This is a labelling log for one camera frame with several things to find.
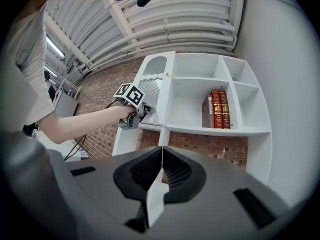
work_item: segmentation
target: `hand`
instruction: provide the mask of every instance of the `hand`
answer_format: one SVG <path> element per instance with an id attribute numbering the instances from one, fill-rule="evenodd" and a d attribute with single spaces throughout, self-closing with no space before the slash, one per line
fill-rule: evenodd
<path id="1" fill-rule="evenodd" d="M 136 108 L 131 105 L 117 106 L 117 109 L 119 110 L 120 119 L 126 119 L 128 116 L 136 112 Z"/>

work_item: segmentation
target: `brick wall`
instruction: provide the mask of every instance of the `brick wall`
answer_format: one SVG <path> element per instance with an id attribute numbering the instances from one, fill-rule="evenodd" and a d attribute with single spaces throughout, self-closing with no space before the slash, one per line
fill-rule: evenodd
<path id="1" fill-rule="evenodd" d="M 106 68 L 92 76 L 88 75 L 77 83 L 81 91 L 76 115 L 103 110 L 112 100 L 113 95 L 123 83 L 132 83 L 144 57 L 133 59 Z M 116 123 L 111 123 L 86 136 L 83 149 L 91 158 L 111 156 L 118 130 Z"/>
<path id="2" fill-rule="evenodd" d="M 158 145 L 160 132 L 141 131 L 137 150 Z M 169 146 L 204 153 L 211 158 L 226 159 L 242 169 L 246 168 L 248 155 L 247 137 L 223 137 L 171 132 Z"/>

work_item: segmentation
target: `book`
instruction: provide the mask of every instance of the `book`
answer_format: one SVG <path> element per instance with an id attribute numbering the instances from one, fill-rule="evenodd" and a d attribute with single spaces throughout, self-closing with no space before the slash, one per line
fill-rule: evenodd
<path id="1" fill-rule="evenodd" d="M 211 96 L 213 103 L 213 126 L 214 128 L 223 129 L 223 117 L 219 91 L 213 90 L 211 92 Z"/>
<path id="2" fill-rule="evenodd" d="M 211 94 L 205 97 L 204 102 L 202 103 L 202 127 L 214 127 L 214 108 Z"/>
<path id="3" fill-rule="evenodd" d="M 225 91 L 220 91 L 219 93 L 222 108 L 223 129 L 231 129 L 227 93 Z"/>

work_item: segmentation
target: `fluorescent light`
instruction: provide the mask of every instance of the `fluorescent light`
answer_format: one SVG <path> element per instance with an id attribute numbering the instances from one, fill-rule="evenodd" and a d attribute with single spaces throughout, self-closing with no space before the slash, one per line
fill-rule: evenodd
<path id="1" fill-rule="evenodd" d="M 62 58 L 65 56 L 65 54 L 54 44 L 54 42 L 50 40 L 48 36 L 46 36 L 46 41 Z"/>
<path id="2" fill-rule="evenodd" d="M 53 76 L 58 77 L 57 74 L 53 73 L 49 68 L 47 68 L 46 66 L 44 66 L 45 70 L 49 71 Z"/>

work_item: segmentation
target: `cable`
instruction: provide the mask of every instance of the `cable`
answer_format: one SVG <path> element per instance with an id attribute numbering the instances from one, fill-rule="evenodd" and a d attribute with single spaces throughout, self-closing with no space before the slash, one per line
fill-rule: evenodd
<path id="1" fill-rule="evenodd" d="M 105 109 L 108 109 L 108 108 L 109 108 L 113 103 L 115 103 L 115 102 L 124 101 L 124 100 L 125 100 L 124 98 L 115 98 L 113 101 L 111 101 L 111 103 L 110 103 L 108 106 L 105 107 Z M 78 152 L 78 150 L 79 150 L 79 149 L 82 147 L 82 145 L 84 144 L 84 142 L 85 142 L 85 140 L 86 140 L 86 137 L 87 137 L 87 135 L 85 134 L 85 135 L 83 135 L 83 136 L 77 141 L 77 143 L 73 146 L 73 148 L 71 149 L 71 151 L 69 152 L 69 154 L 67 154 L 66 157 L 64 158 L 64 161 L 67 161 L 70 157 L 72 157 L 73 155 L 75 155 L 75 154 Z M 81 145 L 78 147 L 78 149 L 76 150 L 76 152 L 73 153 L 72 155 L 70 155 L 71 152 L 72 152 L 72 150 L 75 149 L 75 147 L 80 143 L 80 141 L 81 141 L 83 138 L 84 138 L 84 140 L 82 141 Z"/>
<path id="2" fill-rule="evenodd" d="M 82 145 L 84 144 L 87 135 L 82 136 L 81 139 L 80 139 L 80 141 L 82 140 L 83 137 L 84 137 L 84 139 L 83 139 L 81 145 L 80 145 L 80 146 L 78 147 L 78 149 L 76 150 L 76 152 L 74 152 L 74 153 L 73 153 L 72 155 L 70 155 L 70 156 L 66 156 L 65 159 L 64 159 L 64 161 L 67 161 L 70 157 L 74 156 L 74 155 L 79 151 L 79 149 L 80 149 L 80 148 L 82 147 Z"/>

